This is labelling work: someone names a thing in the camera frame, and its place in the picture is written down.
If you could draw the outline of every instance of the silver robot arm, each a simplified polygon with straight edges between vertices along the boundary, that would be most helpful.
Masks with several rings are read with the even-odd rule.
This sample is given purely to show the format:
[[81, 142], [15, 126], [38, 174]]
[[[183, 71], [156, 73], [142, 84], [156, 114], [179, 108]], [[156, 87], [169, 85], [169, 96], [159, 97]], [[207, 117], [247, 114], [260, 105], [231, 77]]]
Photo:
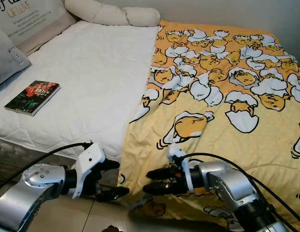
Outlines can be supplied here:
[[108, 160], [98, 144], [88, 147], [67, 170], [62, 166], [35, 164], [23, 172], [20, 181], [0, 197], [0, 232], [25, 232], [37, 215], [40, 205], [60, 194], [78, 198], [81, 194], [95, 195], [100, 202], [115, 200], [129, 192], [117, 187], [101, 191], [100, 171], [118, 168]]
[[202, 162], [189, 167], [188, 159], [181, 159], [184, 151], [172, 144], [168, 157], [172, 165], [150, 171], [147, 177], [154, 180], [170, 179], [171, 182], [153, 182], [143, 187], [152, 195], [174, 194], [180, 196], [195, 188], [215, 190], [237, 217], [246, 232], [288, 232], [277, 221], [259, 196], [248, 178], [224, 161]]

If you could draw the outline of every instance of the white pillow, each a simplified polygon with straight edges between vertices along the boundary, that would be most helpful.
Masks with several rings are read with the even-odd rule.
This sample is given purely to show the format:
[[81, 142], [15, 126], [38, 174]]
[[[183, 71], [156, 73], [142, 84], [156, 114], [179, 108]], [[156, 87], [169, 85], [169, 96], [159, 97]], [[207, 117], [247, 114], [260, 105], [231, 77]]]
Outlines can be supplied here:
[[129, 24], [137, 27], [156, 27], [160, 21], [160, 14], [154, 8], [125, 7], [122, 9], [126, 13]]
[[66, 9], [79, 18], [105, 25], [128, 25], [126, 15], [117, 6], [95, 0], [65, 0]]

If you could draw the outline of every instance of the white mattress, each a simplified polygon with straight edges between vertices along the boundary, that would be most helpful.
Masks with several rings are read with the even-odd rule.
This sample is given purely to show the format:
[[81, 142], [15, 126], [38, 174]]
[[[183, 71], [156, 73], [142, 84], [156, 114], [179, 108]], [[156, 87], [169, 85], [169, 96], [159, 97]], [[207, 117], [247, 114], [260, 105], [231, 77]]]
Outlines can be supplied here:
[[[129, 119], [141, 100], [157, 27], [80, 21], [29, 56], [32, 66], [0, 86], [0, 139], [42, 152], [98, 142], [119, 160]], [[61, 90], [34, 116], [3, 107], [34, 80]], [[82, 148], [59, 152], [76, 158]]]

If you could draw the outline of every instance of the robotic hand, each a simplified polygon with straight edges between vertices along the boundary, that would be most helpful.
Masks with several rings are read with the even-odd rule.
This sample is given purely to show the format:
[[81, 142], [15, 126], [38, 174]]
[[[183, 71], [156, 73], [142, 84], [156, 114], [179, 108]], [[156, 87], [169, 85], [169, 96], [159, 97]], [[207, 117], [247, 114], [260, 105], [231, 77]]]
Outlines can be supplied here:
[[189, 168], [185, 152], [172, 144], [169, 168], [150, 171], [147, 177], [153, 180], [170, 179], [171, 182], [153, 182], [143, 187], [152, 195], [193, 193], [194, 188], [216, 190], [233, 211], [246, 232], [287, 232], [282, 222], [277, 221], [248, 178], [232, 169], [224, 161], [202, 162]]
[[81, 194], [95, 195], [99, 202], [128, 194], [129, 189], [124, 187], [100, 189], [100, 171], [118, 167], [118, 162], [105, 158], [96, 143], [79, 155], [70, 170], [41, 163], [31, 166], [23, 172], [20, 181], [0, 197], [0, 232], [26, 231], [40, 205], [60, 194], [72, 195], [73, 199]]

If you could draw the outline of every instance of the yellow blanket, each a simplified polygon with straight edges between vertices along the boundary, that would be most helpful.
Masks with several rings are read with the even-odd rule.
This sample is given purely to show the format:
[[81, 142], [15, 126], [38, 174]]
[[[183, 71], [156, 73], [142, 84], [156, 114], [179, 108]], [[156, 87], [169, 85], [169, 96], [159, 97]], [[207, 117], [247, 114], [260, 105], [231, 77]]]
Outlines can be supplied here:
[[[130, 195], [123, 201], [144, 197], [142, 187], [151, 181], [146, 173], [168, 165], [171, 143], [187, 154], [208, 152], [237, 163], [300, 214], [296, 59], [269, 32], [161, 21], [147, 90], [125, 138], [119, 183]], [[215, 192], [199, 193], [147, 197], [137, 206], [150, 216], [207, 220], [241, 231]]]

